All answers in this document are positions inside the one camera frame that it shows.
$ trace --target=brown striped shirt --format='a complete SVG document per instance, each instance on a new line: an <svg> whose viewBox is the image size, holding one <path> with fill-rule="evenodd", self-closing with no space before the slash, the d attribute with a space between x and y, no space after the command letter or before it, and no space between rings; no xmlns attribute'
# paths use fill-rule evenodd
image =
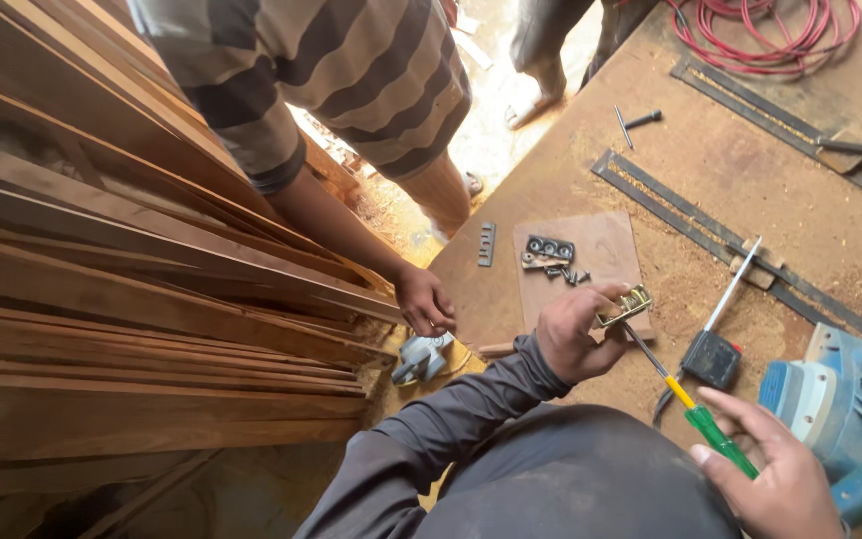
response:
<svg viewBox="0 0 862 539"><path fill-rule="evenodd" d="M438 0L128 0L138 30L262 193L301 170L285 103L404 179L447 148L470 84Z"/></svg>

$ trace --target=coiled red cable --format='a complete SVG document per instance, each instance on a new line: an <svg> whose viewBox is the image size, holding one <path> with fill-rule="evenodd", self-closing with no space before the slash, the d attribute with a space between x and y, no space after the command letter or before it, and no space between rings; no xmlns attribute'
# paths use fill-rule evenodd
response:
<svg viewBox="0 0 862 539"><path fill-rule="evenodd" d="M695 0L697 29L703 38L712 46L705 47L697 43L690 32L687 19L681 7L689 2L682 0L677 4L674 0L666 0L676 11L673 18L673 29L677 36L688 44L694 54L704 61L731 69L740 73L758 75L801 75L808 69L826 60L833 51L853 39L860 26L860 6L856 0L847 0L847 8L851 14L851 28L846 34L840 34L840 22L831 8L831 0L808 0L809 11L807 24L797 37L791 37L784 21L777 15L774 5L777 0ZM758 42L768 49L763 53L743 51L725 43L713 33L713 19L721 16L729 19L740 19L747 30ZM780 27L786 40L785 45L775 45L764 37L756 27L755 20L765 16L772 17ZM828 27L833 30L830 45L814 50L820 38Z"/></svg>

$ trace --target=blue power tool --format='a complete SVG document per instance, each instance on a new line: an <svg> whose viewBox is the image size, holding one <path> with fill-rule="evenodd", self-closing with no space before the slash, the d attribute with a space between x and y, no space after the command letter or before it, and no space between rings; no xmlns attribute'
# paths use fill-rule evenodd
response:
<svg viewBox="0 0 862 539"><path fill-rule="evenodd" d="M862 340L817 324L803 361L774 361L758 402L790 427L824 465L833 502L862 523Z"/></svg>

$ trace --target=dark long-sleeve shirt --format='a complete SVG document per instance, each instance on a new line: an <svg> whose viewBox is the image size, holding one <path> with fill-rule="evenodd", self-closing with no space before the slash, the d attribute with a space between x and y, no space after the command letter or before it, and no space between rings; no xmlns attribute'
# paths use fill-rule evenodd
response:
<svg viewBox="0 0 862 539"><path fill-rule="evenodd" d="M690 458L639 421L595 406L533 410L571 386L535 337L515 349L355 435L296 537L740 536ZM428 513L418 494L452 462Z"/></svg>

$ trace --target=foot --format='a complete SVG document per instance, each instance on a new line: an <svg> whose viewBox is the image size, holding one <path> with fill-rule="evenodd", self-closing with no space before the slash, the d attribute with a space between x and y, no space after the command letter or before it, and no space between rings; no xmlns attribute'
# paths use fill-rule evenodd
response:
<svg viewBox="0 0 862 539"><path fill-rule="evenodd" d="M521 129L539 116L541 112L547 110L549 106L560 101L562 97L563 92L560 95L548 95L537 90L531 99L508 105L508 110L504 113L504 120L508 129L512 131Z"/></svg>
<svg viewBox="0 0 862 539"><path fill-rule="evenodd" d="M464 173L464 185L471 198L475 198L485 190L485 182L474 173Z"/></svg>

